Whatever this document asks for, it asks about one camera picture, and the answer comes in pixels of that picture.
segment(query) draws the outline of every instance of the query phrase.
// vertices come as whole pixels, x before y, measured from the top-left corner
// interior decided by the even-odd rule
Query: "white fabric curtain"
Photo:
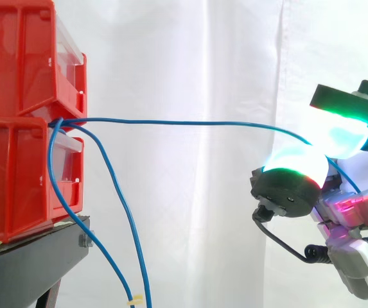
[[[300,119],[318,83],[352,92],[368,80],[368,1],[285,0],[281,42],[276,125],[303,133],[311,128],[301,125]],[[290,140],[278,137],[276,148]],[[349,173],[366,189],[368,160],[363,158],[367,154],[359,156]],[[268,226],[301,251],[309,243],[324,243],[309,216],[275,218]],[[285,302],[293,302],[294,307],[368,307],[368,301],[347,291],[333,266],[302,264],[285,256],[272,241],[267,241],[266,253],[265,307]]]
[[[89,116],[274,124],[280,1],[56,0],[88,57]],[[153,306],[263,307],[265,237],[250,172],[273,133],[251,128],[87,125],[132,209]],[[84,214],[127,278],[143,283],[128,221],[86,139]],[[62,281],[58,307],[125,307],[97,247]]]
[[[368,79],[368,1],[55,0],[88,57],[89,116],[233,120],[296,132],[316,84]],[[332,266],[266,241],[249,176],[291,139],[252,128],[88,124],[134,214],[156,308],[368,307]],[[86,139],[84,214],[127,278],[143,284],[129,225]],[[296,249],[322,244],[310,218],[268,225]],[[97,247],[66,275],[57,307],[126,307]]]

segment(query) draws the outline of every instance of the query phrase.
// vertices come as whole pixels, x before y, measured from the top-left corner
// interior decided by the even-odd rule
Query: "coiled black cable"
[[[280,240],[280,238],[276,237],[273,233],[271,233],[264,225],[257,220],[256,217],[252,217],[257,227],[271,240],[277,243],[279,246],[284,248],[286,251],[291,253],[292,255],[296,256],[299,260],[308,263],[323,263],[323,264],[331,264],[331,260],[328,256],[328,247],[325,246],[317,246],[317,245],[308,245],[305,248],[305,256],[301,255],[299,252],[294,250],[291,246],[286,244],[284,241]]]
[[[305,257],[309,260],[314,260],[314,263],[331,264],[331,259],[328,255],[328,247],[319,245],[308,245],[305,247]]]

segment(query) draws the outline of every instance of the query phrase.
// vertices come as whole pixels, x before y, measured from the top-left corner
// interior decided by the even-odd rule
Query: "blue ethernet cable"
[[[82,222],[80,218],[69,208],[67,202],[65,201],[64,197],[62,196],[60,189],[57,185],[57,179],[55,178],[54,171],[53,171],[53,149],[54,149],[54,142],[57,137],[57,133],[60,130],[61,124],[63,119],[60,118],[56,123],[53,130],[53,133],[51,134],[51,138],[49,140],[48,144],[48,174],[49,179],[51,180],[51,184],[53,186],[53,189],[55,191],[55,194],[57,195],[58,199],[60,200],[62,207],[65,208],[68,215],[74,220],[74,222],[80,226],[80,228],[92,239],[92,241],[95,243],[95,245],[101,250],[102,254],[104,254],[105,258],[107,258],[108,262],[111,264],[112,268],[116,272],[119,280],[121,281],[125,293],[127,294],[128,300],[133,300],[130,287],[128,286],[127,281],[125,280],[124,276],[122,275],[122,272],[119,270],[117,264],[114,262],[114,259],[112,259],[111,255],[107,251],[107,249],[104,247],[104,245],[101,243],[101,241],[93,234],[89,228]]]
[[[148,273],[146,271],[143,250],[141,248],[141,243],[139,242],[137,227],[136,227],[135,221],[132,217],[132,213],[131,213],[131,210],[128,206],[128,203],[127,203],[127,201],[124,197],[124,194],[121,190],[121,187],[119,186],[118,179],[115,175],[114,168],[112,167],[111,162],[108,158],[107,152],[105,151],[105,149],[104,149],[101,141],[99,140],[99,138],[97,138],[97,136],[95,136],[89,130],[86,130],[85,128],[83,128],[81,126],[74,125],[74,124],[65,124],[63,126],[64,127],[75,128],[76,130],[80,130],[84,134],[88,135],[90,138],[92,138],[95,141],[95,143],[97,144],[97,146],[99,147],[99,149],[101,151],[102,157],[103,157],[103,159],[105,161],[105,164],[107,165],[108,171],[111,175],[112,182],[114,183],[114,187],[115,187],[115,190],[117,192],[118,198],[119,198],[119,200],[121,200],[121,203],[124,207],[125,213],[127,214],[128,222],[129,222],[130,227],[131,227],[132,237],[134,238],[134,244],[135,244],[137,255],[138,255],[139,267],[141,268],[141,273],[142,273],[142,277],[143,277],[146,306],[147,306],[147,308],[152,308],[150,281],[149,281],[149,278],[148,278]]]
[[[282,128],[277,128],[275,126],[258,124],[258,123],[246,123],[246,122],[232,122],[232,121],[158,121],[158,120],[125,120],[125,119],[111,119],[111,118],[84,118],[84,119],[67,119],[61,121],[61,123],[65,126],[69,126],[71,123],[81,123],[81,122],[110,122],[110,123],[121,123],[121,124],[160,124],[160,125],[190,125],[190,126],[246,126],[246,127],[255,127],[255,128],[264,128],[268,130],[273,130],[276,132],[282,132],[287,135],[290,135],[303,143],[310,144],[305,138],[297,135],[296,133],[290,132],[288,130],[284,130]],[[57,122],[50,123],[51,127],[57,125]],[[342,170],[333,160],[327,157],[328,162],[353,186],[354,190],[357,193],[360,193],[358,186],[352,181],[352,179]],[[125,201],[125,198],[122,195],[121,202]]]

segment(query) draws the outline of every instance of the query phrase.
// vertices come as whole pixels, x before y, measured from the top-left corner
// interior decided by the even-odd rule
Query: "screw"
[[[94,246],[92,239],[86,233],[81,234],[80,235],[80,247],[88,248],[92,246]]]

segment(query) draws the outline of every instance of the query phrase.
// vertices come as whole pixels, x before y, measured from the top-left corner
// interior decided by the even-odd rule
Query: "red plastic bin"
[[[51,0],[0,0],[0,116],[87,116],[87,59]]]
[[[52,129],[40,118],[0,117],[0,241],[32,234],[67,216],[49,181]],[[82,210],[83,141],[59,133],[54,172],[74,212]]]

